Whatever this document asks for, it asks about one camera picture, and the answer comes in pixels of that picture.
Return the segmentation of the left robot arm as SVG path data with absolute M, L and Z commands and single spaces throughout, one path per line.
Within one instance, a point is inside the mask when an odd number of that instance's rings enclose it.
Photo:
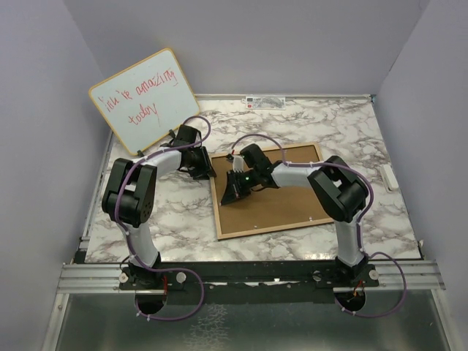
M 214 178 L 201 131 L 181 125 L 173 139 L 157 151 L 138 159 L 117 159 L 102 198 L 102 210 L 123 233 L 129 263 L 138 267 L 136 280 L 151 289 L 161 281 L 160 252 L 153 244 L 148 225 L 153 212 L 156 182 L 173 172 L 188 173 L 198 180 Z

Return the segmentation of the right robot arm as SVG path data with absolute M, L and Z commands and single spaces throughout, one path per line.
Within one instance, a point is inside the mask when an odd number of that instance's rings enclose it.
M 358 224 L 371 196 L 366 183 L 339 156 L 322 163 L 297 164 L 272 162 L 256 144 L 250 144 L 239 155 L 227 157 L 233 164 L 227 171 L 227 185 L 221 199 L 228 205 L 250 196 L 256 186 L 264 189 L 302 187 L 314 191 L 336 228 L 338 254 L 336 278 L 352 286 L 363 275 L 369 259 L 363 252 L 361 228 Z

